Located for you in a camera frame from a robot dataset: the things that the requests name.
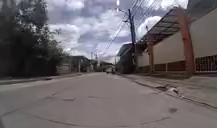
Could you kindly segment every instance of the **sidewalk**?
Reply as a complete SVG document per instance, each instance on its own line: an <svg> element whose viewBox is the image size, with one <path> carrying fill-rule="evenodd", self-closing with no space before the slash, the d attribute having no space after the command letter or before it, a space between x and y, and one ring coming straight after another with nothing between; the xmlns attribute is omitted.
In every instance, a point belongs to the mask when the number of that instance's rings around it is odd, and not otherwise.
<svg viewBox="0 0 217 128"><path fill-rule="evenodd" d="M170 80L141 75L124 75L139 84L152 88L174 87L180 92L181 98L191 100L217 109L217 77L194 76L184 80Z"/></svg>
<svg viewBox="0 0 217 128"><path fill-rule="evenodd" d="M39 81L39 80L60 79L60 78L74 77L74 76L79 76L79 75L81 75L81 73L73 73L73 74L60 75L60 76L37 77L37 78L29 78L29 79L0 80L0 86L1 85L8 85L8 84L16 84L16 83L33 82L33 81Z"/></svg>

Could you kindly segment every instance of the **white wall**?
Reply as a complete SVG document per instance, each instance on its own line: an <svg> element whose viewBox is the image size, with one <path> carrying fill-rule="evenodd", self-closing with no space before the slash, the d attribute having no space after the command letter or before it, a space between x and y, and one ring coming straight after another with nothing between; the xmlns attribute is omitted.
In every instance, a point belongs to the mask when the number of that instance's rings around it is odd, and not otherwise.
<svg viewBox="0 0 217 128"><path fill-rule="evenodd" d="M182 60L185 60L185 56L180 32L154 46L155 64L164 64Z"/></svg>
<svg viewBox="0 0 217 128"><path fill-rule="evenodd" d="M143 52L141 56L138 56L138 66L145 67L149 65L149 55Z"/></svg>
<svg viewBox="0 0 217 128"><path fill-rule="evenodd" d="M195 57L217 54L217 9L190 27Z"/></svg>

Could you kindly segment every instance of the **parked car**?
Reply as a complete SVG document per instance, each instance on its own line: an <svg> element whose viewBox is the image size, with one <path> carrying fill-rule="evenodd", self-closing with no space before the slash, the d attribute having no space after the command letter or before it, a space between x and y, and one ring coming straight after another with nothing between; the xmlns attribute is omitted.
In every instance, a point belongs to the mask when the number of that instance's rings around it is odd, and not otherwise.
<svg viewBox="0 0 217 128"><path fill-rule="evenodd" d="M106 73L107 74L109 74L109 73L115 74L115 69L114 68L108 68L108 69L106 69Z"/></svg>

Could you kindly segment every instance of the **sky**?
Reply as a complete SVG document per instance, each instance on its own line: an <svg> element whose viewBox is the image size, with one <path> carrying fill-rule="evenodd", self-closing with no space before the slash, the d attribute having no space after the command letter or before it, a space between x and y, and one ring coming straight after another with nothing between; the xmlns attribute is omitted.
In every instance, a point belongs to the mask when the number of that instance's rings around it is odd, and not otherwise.
<svg viewBox="0 0 217 128"><path fill-rule="evenodd" d="M131 42L129 24L124 23L127 16L116 11L116 1L46 0L49 27L59 30L55 38L70 55L94 58L97 54L101 61L113 63L120 47ZM119 8L127 11L135 5L132 13L137 11L135 31L140 39L146 34L146 26L151 28L174 5L186 8L187 3L188 0L120 0Z"/></svg>

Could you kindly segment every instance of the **road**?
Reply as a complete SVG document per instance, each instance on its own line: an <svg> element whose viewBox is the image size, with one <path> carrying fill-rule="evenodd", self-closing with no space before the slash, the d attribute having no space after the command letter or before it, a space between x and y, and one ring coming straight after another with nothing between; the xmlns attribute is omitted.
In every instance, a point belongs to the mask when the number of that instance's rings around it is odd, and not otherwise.
<svg viewBox="0 0 217 128"><path fill-rule="evenodd" d="M217 111L102 73L0 86L5 128L217 128Z"/></svg>

